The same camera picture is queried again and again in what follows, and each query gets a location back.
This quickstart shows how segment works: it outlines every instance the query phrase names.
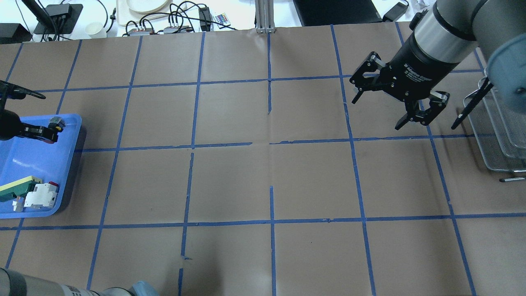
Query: gray robot arm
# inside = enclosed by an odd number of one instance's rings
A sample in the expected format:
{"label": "gray robot arm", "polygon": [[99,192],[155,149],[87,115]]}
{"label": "gray robot arm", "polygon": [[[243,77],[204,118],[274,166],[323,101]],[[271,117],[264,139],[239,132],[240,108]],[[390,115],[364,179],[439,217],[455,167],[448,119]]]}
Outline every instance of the gray robot arm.
{"label": "gray robot arm", "polygon": [[[449,100],[433,87],[480,45],[489,88],[494,84],[513,110],[526,113],[526,1],[437,0],[410,28],[413,34],[391,61],[371,52],[357,68],[350,79],[358,90],[353,103],[364,91],[384,91],[406,107],[396,129],[409,121],[428,125]],[[430,108],[421,111],[418,102],[426,98]]]}

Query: metal bracket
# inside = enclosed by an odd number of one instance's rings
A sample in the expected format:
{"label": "metal bracket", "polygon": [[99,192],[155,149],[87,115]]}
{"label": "metal bracket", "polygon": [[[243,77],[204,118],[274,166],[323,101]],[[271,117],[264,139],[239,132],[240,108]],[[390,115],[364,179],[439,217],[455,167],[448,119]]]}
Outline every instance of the metal bracket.
{"label": "metal bracket", "polygon": [[274,33],[274,0],[256,0],[256,32]]}

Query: sticker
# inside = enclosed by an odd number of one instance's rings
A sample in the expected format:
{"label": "sticker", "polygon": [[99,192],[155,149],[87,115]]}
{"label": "sticker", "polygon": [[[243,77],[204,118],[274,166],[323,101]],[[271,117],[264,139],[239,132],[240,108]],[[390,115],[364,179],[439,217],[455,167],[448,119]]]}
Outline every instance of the sticker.
{"label": "sticker", "polygon": [[406,68],[406,71],[404,72],[406,77],[413,80],[414,82],[424,82],[432,80],[422,75],[419,75],[408,64],[404,64],[403,66]]}
{"label": "sticker", "polygon": [[95,292],[72,287],[70,285],[60,285],[64,291],[64,296],[98,296]]}

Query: blue tray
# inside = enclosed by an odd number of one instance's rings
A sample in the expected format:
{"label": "blue tray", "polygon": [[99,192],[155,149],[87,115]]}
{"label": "blue tray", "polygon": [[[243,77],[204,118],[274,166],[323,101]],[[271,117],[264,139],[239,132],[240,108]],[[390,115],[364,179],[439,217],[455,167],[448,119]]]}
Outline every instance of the blue tray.
{"label": "blue tray", "polygon": [[[56,115],[21,117],[20,120],[33,125],[47,126],[53,116]],[[59,116],[66,122],[66,127],[58,134],[57,143],[47,144],[19,137],[0,141],[0,185],[31,175],[41,178],[44,183],[53,181],[59,185],[55,206],[52,209],[24,208],[22,212],[14,212],[12,201],[0,202],[0,219],[50,216],[62,204],[67,185],[72,185],[66,183],[75,146],[79,140],[82,119],[77,114]]]}

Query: robotic arm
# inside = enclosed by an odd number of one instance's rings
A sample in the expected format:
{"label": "robotic arm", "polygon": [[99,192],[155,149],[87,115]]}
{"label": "robotic arm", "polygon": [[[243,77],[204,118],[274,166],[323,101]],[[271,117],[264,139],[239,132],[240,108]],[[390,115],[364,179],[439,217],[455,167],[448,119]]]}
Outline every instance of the robotic arm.
{"label": "robotic arm", "polygon": [[[390,62],[371,52],[357,68],[350,79],[358,91],[353,104],[364,91],[384,91],[406,108],[396,130],[409,121],[428,125],[450,96],[432,89],[480,45],[488,61],[488,79],[473,103],[494,84],[505,103],[526,113],[526,1],[437,0],[432,11],[417,13],[409,27],[413,33]],[[378,70],[379,74],[366,74]],[[422,111],[419,101],[425,98],[430,107]],[[452,129],[473,107],[462,112]]]}
{"label": "robotic arm", "polygon": [[48,127],[36,126],[21,122],[16,113],[5,110],[8,98],[22,100],[26,95],[31,95],[45,99],[43,94],[0,80],[0,95],[0,141],[7,141],[15,136],[41,140],[49,144],[58,141],[58,133],[66,126],[62,118],[51,118]]}

